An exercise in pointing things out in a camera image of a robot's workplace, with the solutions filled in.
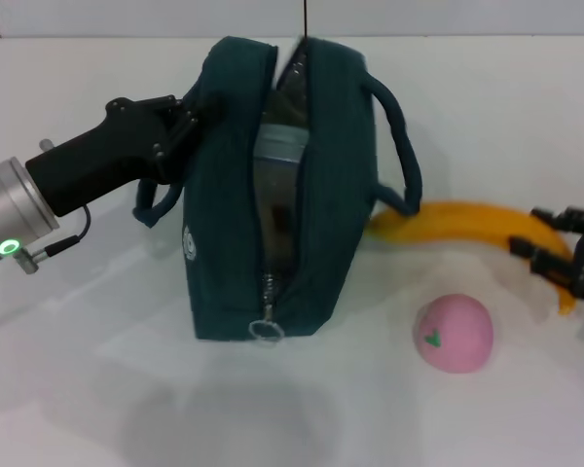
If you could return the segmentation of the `clear container with blue rim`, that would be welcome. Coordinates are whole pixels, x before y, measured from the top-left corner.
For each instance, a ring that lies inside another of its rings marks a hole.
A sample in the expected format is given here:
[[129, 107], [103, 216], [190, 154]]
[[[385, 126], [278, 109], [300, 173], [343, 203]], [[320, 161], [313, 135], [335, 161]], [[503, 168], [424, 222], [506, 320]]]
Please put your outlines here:
[[287, 276], [295, 268], [297, 179], [309, 140], [307, 112], [271, 90], [253, 152], [253, 183], [266, 270]]

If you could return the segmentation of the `pink peach toy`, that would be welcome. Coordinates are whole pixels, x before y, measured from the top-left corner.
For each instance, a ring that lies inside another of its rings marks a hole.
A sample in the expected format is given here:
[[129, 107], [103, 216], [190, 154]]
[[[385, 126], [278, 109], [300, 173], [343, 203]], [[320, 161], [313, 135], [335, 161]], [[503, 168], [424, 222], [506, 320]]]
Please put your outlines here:
[[444, 295], [424, 305], [414, 327], [420, 357], [448, 374], [481, 370], [491, 357], [493, 339], [489, 311], [464, 294]]

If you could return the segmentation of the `yellow banana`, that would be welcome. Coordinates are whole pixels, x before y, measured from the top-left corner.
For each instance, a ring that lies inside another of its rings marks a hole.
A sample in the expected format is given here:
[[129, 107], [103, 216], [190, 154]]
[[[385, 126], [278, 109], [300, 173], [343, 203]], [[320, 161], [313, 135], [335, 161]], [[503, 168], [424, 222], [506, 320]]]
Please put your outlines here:
[[573, 253], [559, 233], [542, 220], [509, 207], [466, 201], [430, 201], [413, 217], [392, 208], [374, 215], [364, 233], [396, 245], [464, 241], [488, 244], [505, 252], [517, 237], [570, 261]]

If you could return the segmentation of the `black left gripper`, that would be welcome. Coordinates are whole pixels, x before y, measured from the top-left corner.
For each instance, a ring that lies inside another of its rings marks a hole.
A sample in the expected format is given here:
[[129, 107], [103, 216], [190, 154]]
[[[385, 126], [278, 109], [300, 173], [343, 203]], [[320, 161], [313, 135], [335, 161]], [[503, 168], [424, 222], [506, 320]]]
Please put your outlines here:
[[25, 168], [53, 214], [62, 217], [134, 180], [179, 182], [223, 115], [217, 96], [119, 97], [106, 105], [98, 126], [27, 161]]

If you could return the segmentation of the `dark teal zip bag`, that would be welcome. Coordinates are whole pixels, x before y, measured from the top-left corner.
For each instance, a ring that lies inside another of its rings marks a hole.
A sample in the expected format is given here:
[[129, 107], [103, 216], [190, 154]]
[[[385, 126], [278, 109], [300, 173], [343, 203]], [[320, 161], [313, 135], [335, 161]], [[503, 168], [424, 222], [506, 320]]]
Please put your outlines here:
[[[183, 206], [183, 256], [201, 340], [315, 333], [332, 316], [375, 204], [407, 216], [420, 210], [420, 166], [403, 112], [364, 56], [311, 37], [283, 68], [277, 55], [266, 43], [224, 38], [184, 96], [224, 102], [173, 204]], [[266, 270], [253, 183], [254, 146], [271, 90], [307, 112], [309, 129], [297, 179], [295, 268], [287, 276]], [[135, 207], [133, 214], [140, 221]]]

